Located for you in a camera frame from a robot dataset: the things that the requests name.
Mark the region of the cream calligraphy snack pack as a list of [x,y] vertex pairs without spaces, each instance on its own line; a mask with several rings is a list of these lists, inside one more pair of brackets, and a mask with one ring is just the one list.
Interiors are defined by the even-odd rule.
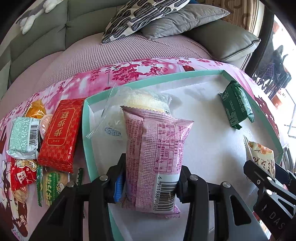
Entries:
[[271,178],[275,178],[275,160],[273,150],[262,144],[249,141],[244,136],[246,160],[251,160],[260,166]]

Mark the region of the red nice snack pack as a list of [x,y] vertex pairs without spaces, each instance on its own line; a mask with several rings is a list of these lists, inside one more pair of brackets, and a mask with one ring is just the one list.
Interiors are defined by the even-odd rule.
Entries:
[[16,191],[37,180],[37,160],[11,159],[11,190]]

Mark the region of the red patterned flat pack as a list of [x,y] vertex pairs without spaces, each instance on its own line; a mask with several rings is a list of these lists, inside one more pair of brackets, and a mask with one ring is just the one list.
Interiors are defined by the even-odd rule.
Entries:
[[73,173],[74,152],[80,130],[84,99],[61,100],[45,133],[38,163]]

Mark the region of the dark green biscuit pack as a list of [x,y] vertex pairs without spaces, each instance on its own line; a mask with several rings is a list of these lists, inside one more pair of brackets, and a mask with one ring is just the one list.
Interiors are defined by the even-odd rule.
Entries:
[[242,86],[235,80],[230,81],[223,93],[219,93],[225,108],[230,126],[240,130],[240,123],[245,119],[254,122],[251,105]]

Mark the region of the light green foil pack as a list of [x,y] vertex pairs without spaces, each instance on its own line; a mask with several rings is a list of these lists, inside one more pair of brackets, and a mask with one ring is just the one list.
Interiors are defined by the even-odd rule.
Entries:
[[7,154],[15,159],[36,160],[39,154],[39,126],[37,118],[14,119]]

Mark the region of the clear bag white pastry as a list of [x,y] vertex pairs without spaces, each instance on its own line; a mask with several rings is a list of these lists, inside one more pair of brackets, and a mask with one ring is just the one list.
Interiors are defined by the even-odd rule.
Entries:
[[124,141],[127,139],[127,135],[122,106],[170,114],[170,103],[171,97],[166,93],[114,85],[102,114],[98,118],[98,123],[86,137],[91,139],[94,136],[99,136]]

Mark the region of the pink barcode snack pack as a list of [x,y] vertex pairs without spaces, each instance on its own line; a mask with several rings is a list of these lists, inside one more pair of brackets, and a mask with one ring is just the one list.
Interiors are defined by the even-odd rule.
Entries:
[[158,111],[122,107],[127,133],[122,208],[177,218],[176,188],[194,124]]

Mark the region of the clear green biscuit pack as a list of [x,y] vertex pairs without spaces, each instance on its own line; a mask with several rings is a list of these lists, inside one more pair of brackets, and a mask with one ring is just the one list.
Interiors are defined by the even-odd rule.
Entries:
[[77,186],[82,184],[84,169],[77,169],[75,179],[72,179],[71,173],[55,171],[38,165],[37,167],[37,200],[40,207],[51,206],[58,195],[63,191],[66,185],[73,181]]

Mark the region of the teal white cardboard tray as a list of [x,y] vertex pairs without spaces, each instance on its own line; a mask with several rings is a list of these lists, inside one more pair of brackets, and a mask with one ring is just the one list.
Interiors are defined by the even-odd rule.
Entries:
[[[129,84],[132,89],[163,92],[171,97],[170,109],[175,118],[190,120],[192,128],[185,140],[183,164],[205,181],[220,184],[230,182],[249,207],[255,204],[257,188],[243,173],[246,161],[244,138],[272,149],[275,160],[283,156],[281,143],[257,100],[264,99],[259,88],[253,86],[248,96],[254,122],[244,120],[241,129],[229,125],[222,104],[222,93],[231,76],[225,71],[192,71],[158,76]],[[86,99],[82,114],[83,147],[91,180],[107,173],[116,165],[126,143],[103,135],[97,130],[99,119],[107,103],[109,92],[104,91]],[[189,205],[175,197],[176,175],[158,175],[154,186],[162,205],[176,205],[179,218],[124,209],[120,204],[109,205],[112,234],[115,240],[182,240]]]

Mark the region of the jelly cup pink lid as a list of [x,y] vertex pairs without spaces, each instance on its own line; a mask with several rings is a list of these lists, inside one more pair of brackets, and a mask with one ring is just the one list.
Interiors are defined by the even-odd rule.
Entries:
[[39,132],[42,139],[44,139],[45,137],[46,131],[51,123],[52,118],[53,114],[46,114],[40,120]]

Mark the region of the yellow orange snack pack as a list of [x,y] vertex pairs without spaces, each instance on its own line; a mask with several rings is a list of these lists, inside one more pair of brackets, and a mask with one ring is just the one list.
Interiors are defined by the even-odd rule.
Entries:
[[45,116],[46,109],[41,99],[31,102],[26,108],[23,117],[41,119]]

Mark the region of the cartoon print pink cloth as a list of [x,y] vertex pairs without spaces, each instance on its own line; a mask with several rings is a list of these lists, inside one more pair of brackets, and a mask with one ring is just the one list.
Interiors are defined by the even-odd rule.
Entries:
[[34,101],[41,100],[47,113],[53,113],[62,99],[87,98],[114,85],[123,85],[138,80],[149,82],[152,77],[186,71],[225,70],[236,79],[257,102],[278,138],[285,134],[276,117],[275,107],[266,94],[257,93],[258,86],[242,70],[218,61],[197,58],[151,58],[93,67],[89,71],[78,70],[69,78],[56,81],[50,87],[35,92],[37,72],[49,63],[45,57],[26,70],[10,87],[1,100],[1,240],[16,238],[28,240],[40,214],[33,214],[35,199],[21,203],[11,192],[10,165],[8,156],[12,121],[24,114]]

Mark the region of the patterned beige curtain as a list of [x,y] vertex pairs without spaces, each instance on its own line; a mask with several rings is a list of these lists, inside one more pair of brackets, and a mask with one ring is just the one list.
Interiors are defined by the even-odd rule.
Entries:
[[259,36],[264,16],[264,5],[259,0],[205,0],[200,3],[229,11],[230,14],[222,20]]

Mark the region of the pink textured sofa cover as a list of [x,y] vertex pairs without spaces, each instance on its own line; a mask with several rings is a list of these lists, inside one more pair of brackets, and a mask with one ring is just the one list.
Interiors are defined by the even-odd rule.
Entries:
[[35,92],[80,72],[150,58],[211,59],[202,45],[184,35],[149,40],[142,35],[132,34],[104,45],[100,43],[101,36],[102,34],[88,36],[65,51],[48,55],[32,64],[16,78],[1,99],[1,117]]

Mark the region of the grey cushion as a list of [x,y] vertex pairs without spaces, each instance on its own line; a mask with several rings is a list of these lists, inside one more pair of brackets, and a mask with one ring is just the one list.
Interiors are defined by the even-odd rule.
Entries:
[[229,11],[207,4],[187,4],[179,11],[165,15],[151,21],[140,29],[140,33],[147,39],[158,39],[179,35],[201,25],[228,16]]

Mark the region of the grey green sofa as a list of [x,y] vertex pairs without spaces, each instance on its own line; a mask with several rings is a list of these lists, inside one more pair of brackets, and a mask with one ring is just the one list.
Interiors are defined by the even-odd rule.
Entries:
[[43,1],[1,53],[1,103],[78,72],[137,58],[194,57],[243,68],[259,46],[257,1]]

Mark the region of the grey white plush dog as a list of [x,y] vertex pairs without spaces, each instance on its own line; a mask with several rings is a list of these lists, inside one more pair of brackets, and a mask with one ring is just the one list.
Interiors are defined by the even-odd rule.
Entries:
[[42,1],[34,9],[25,12],[18,20],[17,23],[20,26],[21,33],[25,35],[34,24],[36,18],[42,14],[47,14],[52,11],[63,0],[46,0]]

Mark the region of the black white patterned pillow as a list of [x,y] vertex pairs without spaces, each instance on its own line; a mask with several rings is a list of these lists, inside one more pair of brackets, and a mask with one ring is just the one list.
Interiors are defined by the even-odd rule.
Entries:
[[101,39],[106,44],[127,37],[145,27],[151,21],[179,11],[189,0],[129,1],[108,23]]

